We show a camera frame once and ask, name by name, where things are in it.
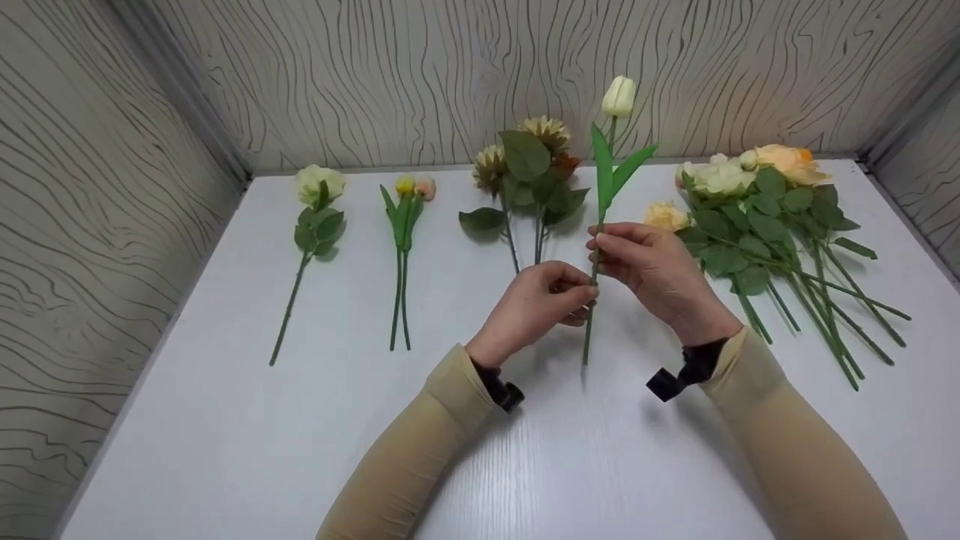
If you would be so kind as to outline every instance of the wall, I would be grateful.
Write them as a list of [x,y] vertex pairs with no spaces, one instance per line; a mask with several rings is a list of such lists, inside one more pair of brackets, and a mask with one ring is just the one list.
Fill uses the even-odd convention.
[[876,178],[960,277],[960,91],[877,167]]
[[155,2],[258,172],[469,162],[533,114],[584,154],[624,73],[632,146],[852,152],[960,37],[953,0]]
[[45,538],[239,199],[94,9],[0,4],[0,537]]

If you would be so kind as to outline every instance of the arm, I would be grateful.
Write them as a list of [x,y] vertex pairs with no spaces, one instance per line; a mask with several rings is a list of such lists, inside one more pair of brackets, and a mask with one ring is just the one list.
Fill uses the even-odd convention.
[[701,386],[747,456],[778,537],[906,538],[870,473],[716,298],[680,239],[635,223],[604,233],[588,244],[600,249],[600,272],[627,284],[685,346],[730,339]]
[[555,260],[520,272],[466,347],[457,345],[373,442],[317,532],[318,540],[409,536],[451,457],[496,408],[474,363],[496,369],[557,323],[582,326],[597,296],[589,276]]

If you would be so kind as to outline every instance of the chrysanthemum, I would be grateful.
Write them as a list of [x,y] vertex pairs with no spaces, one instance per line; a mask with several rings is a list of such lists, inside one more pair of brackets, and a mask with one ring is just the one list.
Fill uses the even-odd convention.
[[527,118],[520,122],[518,127],[523,132],[535,135],[550,151],[551,156],[565,150],[566,144],[570,142],[570,131],[564,122],[555,118]]
[[473,165],[473,179],[481,190],[495,197],[503,185],[505,172],[507,161],[504,160],[502,146],[494,144],[477,154],[477,161]]

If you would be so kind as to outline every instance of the wrist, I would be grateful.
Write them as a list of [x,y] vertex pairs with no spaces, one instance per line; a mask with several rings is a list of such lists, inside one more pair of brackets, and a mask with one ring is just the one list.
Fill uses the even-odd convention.
[[689,317],[677,321],[671,328],[684,347],[696,347],[718,339],[734,337],[743,330],[743,323],[717,300],[692,309]]

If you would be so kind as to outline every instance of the table surface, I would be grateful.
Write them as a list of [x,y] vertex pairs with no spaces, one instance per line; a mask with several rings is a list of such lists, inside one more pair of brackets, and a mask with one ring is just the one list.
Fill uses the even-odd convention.
[[[851,160],[827,160],[850,233],[879,261],[844,257],[866,292],[913,315],[893,321],[898,348],[845,302],[897,361],[883,365],[853,336],[866,373],[851,390],[792,297],[804,331],[773,304],[756,309],[793,383],[860,456],[914,538],[960,530],[960,295]],[[654,201],[681,203],[672,165],[642,167],[609,221]],[[467,239],[457,212],[489,203],[467,170],[431,173],[437,199],[410,259],[413,351],[388,351],[394,248],[378,184],[348,175],[335,206],[348,226],[329,261],[311,263],[275,367],[267,361],[300,260],[301,205],[290,177],[255,180],[176,325],[167,332],[65,518],[62,537],[312,538],[363,452],[419,391],[449,347],[479,328],[513,276],[508,248]],[[593,185],[592,168],[577,173]],[[586,223],[551,238],[548,258],[588,269]],[[515,223],[521,264],[533,222]],[[580,330],[557,328],[506,366],[527,399],[497,418],[452,468],[421,538],[771,538],[762,498],[706,398],[660,403],[644,383],[681,364],[670,331],[617,282],[602,279],[591,363]],[[739,313],[724,282],[714,286]]]

